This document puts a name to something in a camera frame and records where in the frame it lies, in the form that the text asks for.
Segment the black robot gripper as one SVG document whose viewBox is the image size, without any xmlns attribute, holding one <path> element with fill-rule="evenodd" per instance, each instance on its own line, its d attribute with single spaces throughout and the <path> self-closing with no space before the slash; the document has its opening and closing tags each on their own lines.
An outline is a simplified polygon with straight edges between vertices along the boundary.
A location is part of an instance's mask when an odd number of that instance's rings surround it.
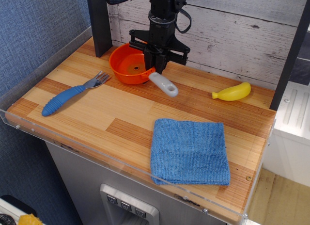
<svg viewBox="0 0 310 225">
<path fill-rule="evenodd" d="M 177 15 L 167 19 L 149 15 L 149 20 L 149 30 L 129 31 L 129 46 L 143 52 L 145 69 L 155 67 L 156 72 L 162 74 L 169 61 L 185 65 L 190 48 L 175 36 L 179 30 Z"/>
</svg>

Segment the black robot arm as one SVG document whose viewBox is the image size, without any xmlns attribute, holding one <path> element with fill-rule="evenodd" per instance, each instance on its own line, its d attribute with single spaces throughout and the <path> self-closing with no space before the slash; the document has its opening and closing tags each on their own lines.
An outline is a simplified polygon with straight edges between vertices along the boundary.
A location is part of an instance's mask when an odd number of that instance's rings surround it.
<svg viewBox="0 0 310 225">
<path fill-rule="evenodd" d="M 147 70 L 154 67 L 161 74 L 170 61 L 182 65 L 187 63 L 190 48 L 176 38 L 175 31 L 186 33 L 191 28 L 189 24 L 183 31 L 179 29 L 179 13 L 189 20 L 191 17 L 182 9 L 186 0 L 150 0 L 150 3 L 149 30 L 131 30 L 129 46 L 143 52 Z"/>
</svg>

